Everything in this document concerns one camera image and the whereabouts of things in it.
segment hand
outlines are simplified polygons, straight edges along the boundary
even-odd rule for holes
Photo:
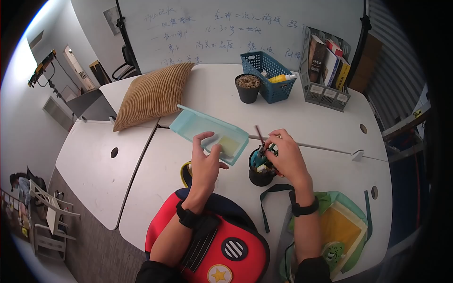
[[[228,169],[228,165],[219,162],[222,146],[216,144],[211,149],[211,154],[206,156],[201,147],[201,141],[212,137],[214,132],[204,132],[193,137],[192,148],[192,187],[191,191],[199,191],[203,195],[211,195],[214,183],[219,175],[219,169]]]
[[[298,187],[312,187],[312,179],[307,171],[304,158],[300,153],[299,146],[285,129],[275,130],[269,133],[265,147],[276,144],[279,155],[275,156],[269,150],[265,151],[266,157],[274,166],[293,184]]]

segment black pot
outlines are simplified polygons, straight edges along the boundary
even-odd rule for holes
[[[239,92],[239,98],[241,99],[241,101],[244,102],[244,103],[253,103],[253,102],[256,101],[256,98],[258,96],[258,91],[260,90],[260,87],[261,87],[261,85],[263,83],[260,82],[260,85],[258,87],[255,87],[255,88],[244,88],[244,87],[238,86],[237,83],[236,83],[236,80],[238,78],[240,78],[241,76],[245,76],[245,75],[251,75],[251,74],[238,75],[234,79],[234,84],[237,87],[237,92]]]
[[[269,173],[262,174],[262,173],[255,172],[255,170],[252,169],[252,166],[250,165],[250,159],[252,158],[253,154],[257,150],[258,149],[255,149],[254,151],[252,151],[252,153],[250,154],[250,157],[249,157],[249,179],[255,186],[264,187],[264,186],[269,185],[270,182],[272,182],[272,179],[274,179],[274,177],[276,175],[272,176]]]

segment yellow tube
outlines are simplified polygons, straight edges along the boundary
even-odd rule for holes
[[[284,82],[284,81],[289,81],[289,80],[292,80],[292,79],[295,79],[297,78],[297,75],[285,75],[285,74],[281,74],[281,75],[278,75],[276,77],[272,77],[269,79],[269,81],[271,83],[276,83],[276,82]]]

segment green strap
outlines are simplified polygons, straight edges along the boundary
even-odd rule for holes
[[[373,223],[371,222],[371,209],[370,209],[370,199],[368,198],[368,191],[365,191],[365,205],[366,205],[366,219],[368,220],[368,230],[366,231],[366,242],[370,239],[371,234],[373,234]]]
[[[294,187],[289,185],[289,184],[275,184],[265,190],[264,192],[261,193],[260,195],[260,201],[261,201],[261,212],[263,212],[263,221],[264,221],[264,229],[266,230],[266,233],[269,233],[269,224],[267,223],[267,217],[264,212],[263,208],[263,200],[266,197],[267,193],[269,192],[281,192],[281,191],[294,191]]]

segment clear blue pencil case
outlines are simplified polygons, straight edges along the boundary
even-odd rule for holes
[[[214,132],[212,137],[202,140],[201,147],[210,153],[213,145],[221,144],[220,160],[234,165],[249,143],[249,134],[234,125],[183,105],[178,104],[178,107],[183,111],[171,123],[170,129],[190,142],[197,134]]]

